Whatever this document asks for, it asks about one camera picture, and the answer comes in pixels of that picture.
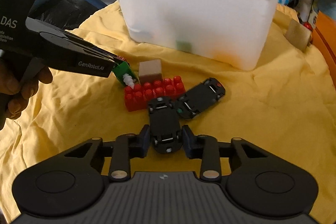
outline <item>yellow cloth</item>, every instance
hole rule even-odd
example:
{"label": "yellow cloth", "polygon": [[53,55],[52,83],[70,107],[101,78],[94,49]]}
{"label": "yellow cloth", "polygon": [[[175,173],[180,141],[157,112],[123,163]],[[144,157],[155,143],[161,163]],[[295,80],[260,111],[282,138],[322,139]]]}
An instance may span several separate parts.
{"label": "yellow cloth", "polygon": [[[293,11],[283,12],[296,17]],[[208,77],[226,88],[225,98],[188,123],[193,132],[220,141],[242,137],[309,171],[319,184],[311,215],[321,223],[336,220],[336,92],[321,53],[310,46],[295,49],[283,32],[290,17],[276,12],[267,42],[251,72],[228,64],[146,43],[133,42],[118,3],[102,9],[73,32],[125,57],[135,72],[141,61],[160,58],[164,77],[180,75],[187,89]],[[112,141],[138,133],[148,123],[147,111],[127,112],[123,87],[109,78],[52,70],[54,81],[40,84],[28,108],[0,131],[0,207],[10,222],[18,214],[11,185],[23,169],[84,140],[100,136]],[[199,160],[187,160],[180,150],[133,159],[136,170],[195,170]],[[223,174],[229,174],[222,160]]]}

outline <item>white plastic container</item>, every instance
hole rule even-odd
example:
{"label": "white plastic container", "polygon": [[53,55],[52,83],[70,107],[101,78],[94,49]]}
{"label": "white plastic container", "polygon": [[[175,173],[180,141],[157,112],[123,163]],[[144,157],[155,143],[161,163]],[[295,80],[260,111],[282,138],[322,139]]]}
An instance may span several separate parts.
{"label": "white plastic container", "polygon": [[278,0],[119,0],[137,42],[188,51],[251,70]]}

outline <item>red object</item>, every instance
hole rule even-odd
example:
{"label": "red object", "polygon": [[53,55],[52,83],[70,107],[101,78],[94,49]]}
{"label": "red object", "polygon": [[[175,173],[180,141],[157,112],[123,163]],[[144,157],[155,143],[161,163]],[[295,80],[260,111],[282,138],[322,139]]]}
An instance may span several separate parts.
{"label": "red object", "polygon": [[305,26],[308,30],[313,31],[313,27],[310,25],[309,22],[302,23],[303,26]]}
{"label": "red object", "polygon": [[162,81],[156,80],[153,83],[134,85],[134,89],[129,86],[124,88],[125,106],[128,111],[135,111],[147,108],[147,102],[153,98],[170,96],[173,100],[185,93],[185,88],[180,76],[173,79],[165,78]]}

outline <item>wooden block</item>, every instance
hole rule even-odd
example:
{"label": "wooden block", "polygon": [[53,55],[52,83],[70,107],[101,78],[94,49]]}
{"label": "wooden block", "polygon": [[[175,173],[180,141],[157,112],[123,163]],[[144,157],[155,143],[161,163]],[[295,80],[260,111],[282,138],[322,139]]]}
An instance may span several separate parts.
{"label": "wooden block", "polygon": [[304,51],[310,42],[311,31],[292,19],[285,34],[286,39],[300,51]]}
{"label": "wooden block", "polygon": [[161,60],[150,60],[139,63],[139,81],[143,85],[146,82],[152,83],[155,80],[162,81]]}

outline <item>human hand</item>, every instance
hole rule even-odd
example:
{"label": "human hand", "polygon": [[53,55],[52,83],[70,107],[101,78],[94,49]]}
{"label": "human hand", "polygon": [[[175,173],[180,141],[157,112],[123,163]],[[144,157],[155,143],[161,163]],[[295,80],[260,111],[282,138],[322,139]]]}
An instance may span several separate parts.
{"label": "human hand", "polygon": [[53,75],[48,67],[44,67],[33,79],[20,86],[13,73],[6,64],[0,61],[0,93],[14,95],[8,103],[6,117],[17,119],[27,107],[29,98],[37,93],[39,81],[49,84],[53,81]]}

